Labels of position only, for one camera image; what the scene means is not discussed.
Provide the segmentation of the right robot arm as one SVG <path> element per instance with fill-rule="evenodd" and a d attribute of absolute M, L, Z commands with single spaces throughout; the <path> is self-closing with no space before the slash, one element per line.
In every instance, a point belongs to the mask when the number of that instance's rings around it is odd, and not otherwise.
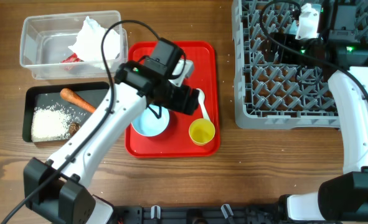
<path fill-rule="evenodd" d="M 288 222 L 368 222 L 368 44 L 313 39 L 299 49 L 272 34 L 266 36 L 301 64 L 323 69 L 344 146 L 343 174 L 323 182 L 317 192 L 281 196 L 277 218 Z"/>

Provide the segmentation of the red plastic tray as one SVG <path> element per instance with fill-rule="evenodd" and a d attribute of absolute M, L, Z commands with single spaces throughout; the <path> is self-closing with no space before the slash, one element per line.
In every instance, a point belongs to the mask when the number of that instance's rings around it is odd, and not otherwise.
<path fill-rule="evenodd" d="M 176 44 L 185 51 L 187 60 L 194 62 L 194 71 L 184 83 L 193 88 L 200 88 L 205 93 L 205 108 L 215 125 L 215 136 L 204 146 L 198 146 L 190 139 L 190 124 L 202 117 L 199 108 L 192 116 L 170 112 L 169 125 L 155 137 L 142 136 L 132 126 L 126 129 L 125 148 L 134 157 L 204 157 L 214 154 L 220 147 L 215 50 L 208 42 L 200 40 L 177 41 Z"/>

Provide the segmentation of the clear plastic bin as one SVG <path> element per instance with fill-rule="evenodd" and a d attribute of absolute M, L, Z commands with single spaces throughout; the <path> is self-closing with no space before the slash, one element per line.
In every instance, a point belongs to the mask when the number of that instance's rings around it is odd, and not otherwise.
<path fill-rule="evenodd" d="M 115 10 L 27 17 L 21 34 L 20 65 L 36 80 L 106 77 L 101 58 L 64 62 L 73 55 L 69 46 L 76 42 L 87 18 L 106 29 L 121 20 Z"/>

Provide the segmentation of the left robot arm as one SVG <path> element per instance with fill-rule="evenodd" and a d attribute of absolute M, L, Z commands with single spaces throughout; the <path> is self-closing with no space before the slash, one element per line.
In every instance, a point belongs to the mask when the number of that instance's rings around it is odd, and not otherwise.
<path fill-rule="evenodd" d="M 114 206 L 88 191 L 105 154 L 124 130 L 157 105 L 192 115 L 198 90 L 183 84 L 194 71 L 190 60 L 176 62 L 162 75 L 157 61 L 129 61 L 96 111 L 68 142 L 45 162 L 32 158 L 24 168 L 25 206 L 51 223 L 117 223 Z"/>

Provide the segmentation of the blue bowl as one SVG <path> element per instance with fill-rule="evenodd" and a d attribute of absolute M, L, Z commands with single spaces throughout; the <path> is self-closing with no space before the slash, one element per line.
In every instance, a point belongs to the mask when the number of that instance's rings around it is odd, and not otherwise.
<path fill-rule="evenodd" d="M 149 105 L 132 123 L 133 129 L 145 137 L 155 137 L 164 132 L 169 124 L 169 110 Z"/>

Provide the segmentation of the white plastic spoon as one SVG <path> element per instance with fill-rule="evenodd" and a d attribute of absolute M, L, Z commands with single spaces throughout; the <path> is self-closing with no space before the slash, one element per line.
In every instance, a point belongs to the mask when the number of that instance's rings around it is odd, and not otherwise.
<path fill-rule="evenodd" d="M 207 112 L 206 107 L 205 107 L 205 94 L 200 88 L 198 88 L 197 90 L 199 91 L 198 102 L 199 102 L 199 106 L 201 107 L 202 116 L 203 116 L 204 119 L 210 121 L 208 112 Z"/>

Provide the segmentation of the white rice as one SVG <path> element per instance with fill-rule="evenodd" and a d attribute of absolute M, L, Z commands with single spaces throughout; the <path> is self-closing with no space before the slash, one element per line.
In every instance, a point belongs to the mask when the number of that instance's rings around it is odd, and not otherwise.
<path fill-rule="evenodd" d="M 34 108 L 31 123 L 32 142 L 58 141 L 72 136 L 71 125 L 81 126 L 88 112 L 56 103 L 51 106 Z"/>

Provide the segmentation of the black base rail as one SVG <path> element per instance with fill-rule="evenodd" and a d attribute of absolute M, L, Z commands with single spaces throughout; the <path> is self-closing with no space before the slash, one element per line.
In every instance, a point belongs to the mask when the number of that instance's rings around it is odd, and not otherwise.
<path fill-rule="evenodd" d="M 287 223 L 276 213 L 273 205 L 234 207 L 115 207 L 109 223 L 117 224 L 256 224 Z"/>

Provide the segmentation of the red snack wrapper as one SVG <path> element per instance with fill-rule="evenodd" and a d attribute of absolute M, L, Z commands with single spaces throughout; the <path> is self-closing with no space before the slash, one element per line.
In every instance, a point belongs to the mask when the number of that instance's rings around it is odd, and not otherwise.
<path fill-rule="evenodd" d="M 82 62 L 82 60 L 77 56 L 76 53 L 73 53 L 71 56 L 61 61 L 61 63 L 75 63 L 75 62 Z"/>

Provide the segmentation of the grey dishwasher rack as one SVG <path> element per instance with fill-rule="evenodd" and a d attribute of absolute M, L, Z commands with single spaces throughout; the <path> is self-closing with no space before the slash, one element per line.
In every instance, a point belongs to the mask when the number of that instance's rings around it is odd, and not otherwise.
<path fill-rule="evenodd" d="M 293 6 L 272 6 L 265 12 L 269 31 L 293 34 L 295 40 L 317 37 L 317 16 L 323 1 L 299 1 L 305 6 L 305 23 L 292 18 Z M 317 85 L 301 85 L 295 81 L 299 65 L 267 61 L 267 43 L 259 25 L 259 14 L 268 1 L 232 3 L 232 38 L 235 44 L 235 120 L 243 129 L 293 129 L 301 127 L 339 128 L 334 100 L 328 84 L 319 79 Z M 368 1 L 356 1 L 356 31 L 359 40 L 368 41 Z"/>

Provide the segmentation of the orange carrot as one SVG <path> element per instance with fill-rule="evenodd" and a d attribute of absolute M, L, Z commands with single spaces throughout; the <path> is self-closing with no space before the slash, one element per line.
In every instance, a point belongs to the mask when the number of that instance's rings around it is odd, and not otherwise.
<path fill-rule="evenodd" d="M 86 110 L 89 113 L 94 113 L 96 111 L 96 108 L 94 106 L 92 106 L 90 103 L 88 103 L 83 98 L 78 96 L 71 89 L 63 88 L 60 91 L 60 97 L 63 100 L 68 101 L 69 103 L 72 103 L 72 104 L 78 106 L 79 108 Z"/>

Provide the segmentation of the white crumpled paper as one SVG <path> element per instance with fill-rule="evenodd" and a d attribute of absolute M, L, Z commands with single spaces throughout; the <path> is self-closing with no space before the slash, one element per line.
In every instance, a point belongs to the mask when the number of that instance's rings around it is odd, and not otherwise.
<path fill-rule="evenodd" d="M 82 29 L 78 32 L 76 42 L 68 48 L 84 62 L 98 62 L 93 67 L 105 69 L 101 56 L 101 41 L 107 31 L 96 20 L 85 18 Z M 121 36 L 115 31 L 109 31 L 103 44 L 105 58 L 116 59 L 121 53 Z"/>

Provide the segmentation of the black tray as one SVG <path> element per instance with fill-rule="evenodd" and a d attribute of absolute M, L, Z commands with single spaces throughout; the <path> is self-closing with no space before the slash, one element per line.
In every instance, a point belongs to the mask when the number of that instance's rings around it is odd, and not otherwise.
<path fill-rule="evenodd" d="M 97 107 L 106 96 L 109 89 L 109 84 L 105 82 L 71 83 L 63 85 L 35 86 L 28 89 L 28 91 L 26 92 L 24 120 L 22 127 L 22 138 L 25 142 L 32 142 L 31 123 L 33 119 L 34 108 L 36 106 L 45 108 L 46 106 L 60 103 L 63 106 L 73 106 L 74 109 L 79 109 L 87 112 L 86 110 L 63 100 L 60 97 L 60 91 L 63 88 L 71 89 L 92 106 Z M 87 115 L 81 126 L 84 125 L 84 123 L 90 116 L 91 113 Z"/>

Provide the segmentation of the yellow cup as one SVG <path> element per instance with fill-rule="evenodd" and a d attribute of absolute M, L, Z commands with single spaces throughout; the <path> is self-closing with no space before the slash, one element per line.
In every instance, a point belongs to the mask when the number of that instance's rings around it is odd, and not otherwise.
<path fill-rule="evenodd" d="M 211 140 L 213 140 L 215 133 L 215 126 L 208 119 L 196 119 L 189 126 L 190 139 L 198 146 L 208 144 Z"/>

